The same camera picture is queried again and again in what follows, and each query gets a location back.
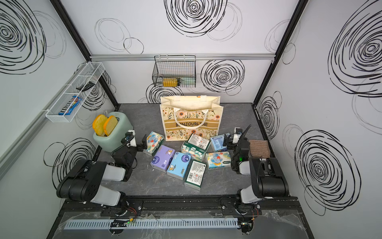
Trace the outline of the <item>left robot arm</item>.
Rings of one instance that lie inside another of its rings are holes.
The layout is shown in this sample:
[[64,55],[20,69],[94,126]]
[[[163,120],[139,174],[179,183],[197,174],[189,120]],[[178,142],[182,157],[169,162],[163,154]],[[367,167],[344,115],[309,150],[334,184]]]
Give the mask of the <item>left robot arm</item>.
[[128,130],[122,145],[111,153],[114,163],[81,159],[59,183],[59,198],[78,202],[91,202],[111,207],[128,207],[125,193],[101,185],[102,181],[127,182],[133,172],[136,154],[147,149],[147,137],[141,143],[135,139],[135,131]]

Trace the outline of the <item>floral canvas tote bag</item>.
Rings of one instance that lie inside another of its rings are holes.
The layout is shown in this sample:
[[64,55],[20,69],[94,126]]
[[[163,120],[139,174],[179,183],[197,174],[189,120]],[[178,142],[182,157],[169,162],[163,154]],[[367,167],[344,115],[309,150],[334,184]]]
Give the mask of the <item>floral canvas tote bag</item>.
[[167,96],[160,98],[160,113],[167,141],[188,140],[192,134],[217,136],[224,107],[216,96]]

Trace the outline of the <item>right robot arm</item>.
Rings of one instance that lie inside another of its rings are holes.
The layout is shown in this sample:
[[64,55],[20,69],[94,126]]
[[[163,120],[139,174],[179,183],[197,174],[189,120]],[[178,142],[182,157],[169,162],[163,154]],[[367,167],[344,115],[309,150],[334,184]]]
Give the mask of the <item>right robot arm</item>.
[[241,203],[256,204],[268,199],[288,197],[289,186],[278,160],[274,157],[250,156],[250,142],[245,136],[249,128],[236,128],[235,134],[225,134],[223,140],[223,145],[231,155],[231,169],[251,178],[251,185],[238,191]]

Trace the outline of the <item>purple tissue pack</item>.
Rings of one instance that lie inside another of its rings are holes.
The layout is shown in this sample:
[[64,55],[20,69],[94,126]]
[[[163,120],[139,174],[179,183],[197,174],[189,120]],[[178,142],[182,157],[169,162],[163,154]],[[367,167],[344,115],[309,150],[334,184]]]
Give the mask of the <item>purple tissue pack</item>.
[[175,155],[175,152],[176,151],[173,148],[161,145],[151,160],[150,165],[154,169],[166,173]]

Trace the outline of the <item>green white tissue pack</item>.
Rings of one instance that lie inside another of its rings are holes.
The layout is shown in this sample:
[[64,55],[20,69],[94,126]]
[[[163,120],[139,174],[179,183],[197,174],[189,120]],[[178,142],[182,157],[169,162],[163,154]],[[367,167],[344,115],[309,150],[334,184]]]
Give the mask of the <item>green white tissue pack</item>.
[[187,143],[201,149],[203,152],[207,152],[210,146],[210,140],[206,139],[198,134],[193,133],[187,140]]

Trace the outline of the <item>light blue tissue pack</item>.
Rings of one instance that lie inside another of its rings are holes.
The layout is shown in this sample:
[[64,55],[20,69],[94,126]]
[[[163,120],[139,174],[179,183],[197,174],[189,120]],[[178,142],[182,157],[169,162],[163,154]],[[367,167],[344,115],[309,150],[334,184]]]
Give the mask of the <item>light blue tissue pack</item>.
[[188,153],[175,152],[175,155],[167,169],[167,175],[183,180],[192,156]]

